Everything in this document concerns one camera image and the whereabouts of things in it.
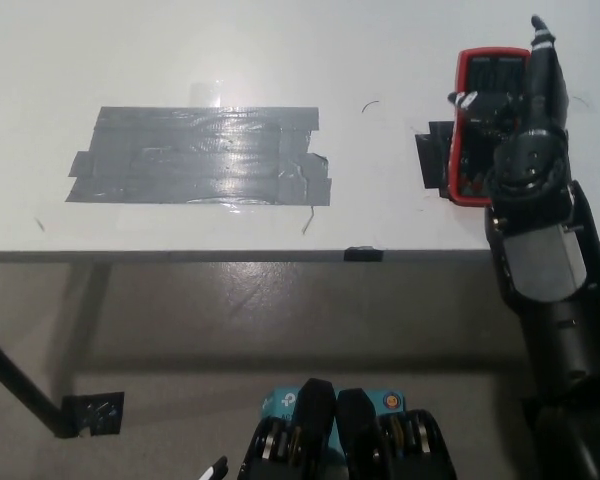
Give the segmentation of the white and black left hand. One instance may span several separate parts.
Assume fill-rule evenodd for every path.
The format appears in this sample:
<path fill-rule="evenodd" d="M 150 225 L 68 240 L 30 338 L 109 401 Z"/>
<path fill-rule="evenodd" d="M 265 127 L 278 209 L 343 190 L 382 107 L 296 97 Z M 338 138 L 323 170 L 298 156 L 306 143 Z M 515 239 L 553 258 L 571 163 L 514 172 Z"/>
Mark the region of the white and black left hand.
<path fill-rule="evenodd" d="M 223 480 L 228 473 L 228 459 L 221 456 L 212 465 L 210 465 L 197 480 Z"/>

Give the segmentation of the black right hand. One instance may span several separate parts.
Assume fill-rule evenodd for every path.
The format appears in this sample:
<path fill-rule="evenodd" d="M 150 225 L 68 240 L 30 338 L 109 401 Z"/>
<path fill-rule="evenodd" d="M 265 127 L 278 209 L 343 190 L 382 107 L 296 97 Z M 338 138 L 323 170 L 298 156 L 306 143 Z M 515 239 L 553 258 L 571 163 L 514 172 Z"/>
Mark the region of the black right hand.
<path fill-rule="evenodd" d="M 448 101 L 461 119 L 491 135 L 538 134 L 566 143 L 569 97 L 555 36 L 536 14 L 531 16 L 531 25 L 534 37 L 520 93 L 454 91 Z"/>

